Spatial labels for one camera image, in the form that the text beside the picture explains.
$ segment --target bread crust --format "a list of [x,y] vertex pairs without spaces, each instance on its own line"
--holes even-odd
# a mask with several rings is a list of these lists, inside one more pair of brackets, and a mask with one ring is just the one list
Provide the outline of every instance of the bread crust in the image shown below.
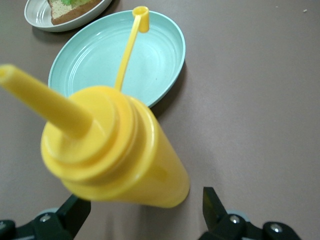
[[101,1],[102,0],[90,0],[85,4],[72,9],[68,13],[61,15],[60,17],[53,18],[53,11],[54,11],[53,6],[52,6],[51,1],[47,0],[47,2],[50,5],[50,8],[51,8],[51,22],[53,25],[58,25],[58,24],[63,24],[63,23],[69,22],[69,21],[76,19],[76,18],[82,16],[83,14],[87,13],[88,11],[93,9],[95,6],[97,6]]

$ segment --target white plate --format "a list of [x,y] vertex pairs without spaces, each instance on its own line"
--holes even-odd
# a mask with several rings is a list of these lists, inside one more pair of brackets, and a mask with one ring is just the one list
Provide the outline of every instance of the white plate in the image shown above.
[[32,26],[48,32],[64,32],[76,29],[98,17],[112,0],[102,0],[97,6],[71,21],[53,25],[51,8],[47,0],[28,0],[24,8],[24,17]]

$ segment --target metal screw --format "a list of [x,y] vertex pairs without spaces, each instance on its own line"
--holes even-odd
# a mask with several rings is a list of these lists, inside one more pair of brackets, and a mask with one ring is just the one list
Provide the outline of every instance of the metal screw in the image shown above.
[[233,222],[234,224],[238,224],[238,223],[240,223],[240,218],[237,217],[236,215],[232,215],[230,217],[230,221]]
[[7,225],[3,221],[0,222],[0,230],[6,228],[6,226]]
[[51,218],[51,216],[48,213],[46,213],[44,216],[42,216],[40,218],[40,222],[44,223],[44,222],[48,221],[50,218]]
[[273,223],[270,228],[275,231],[276,233],[281,233],[283,230],[282,230],[282,227],[279,226],[278,224],[276,223]]

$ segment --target plastic plate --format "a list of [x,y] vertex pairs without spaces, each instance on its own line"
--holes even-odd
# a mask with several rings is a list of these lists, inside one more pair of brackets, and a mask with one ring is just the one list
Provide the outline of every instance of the plastic plate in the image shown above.
[[[175,83],[186,44],[170,18],[153,11],[149,17],[150,30],[137,35],[121,91],[152,107]],[[122,11],[80,30],[55,58],[49,87],[66,97],[90,86],[114,87],[133,21],[131,10]]]
[[26,21],[35,28],[47,32],[64,32],[76,29],[89,23],[98,17],[111,3],[112,0],[102,0],[97,6],[85,14],[71,21],[53,25],[51,23],[51,8],[47,0],[28,0],[24,8],[24,17]]

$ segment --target mustard bottle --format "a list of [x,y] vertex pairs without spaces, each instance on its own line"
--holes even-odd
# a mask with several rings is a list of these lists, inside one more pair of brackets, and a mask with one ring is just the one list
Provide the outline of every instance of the mustard bottle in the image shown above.
[[151,110],[107,86],[69,98],[13,65],[0,85],[44,117],[46,167],[76,196],[172,208],[188,195],[186,169]]

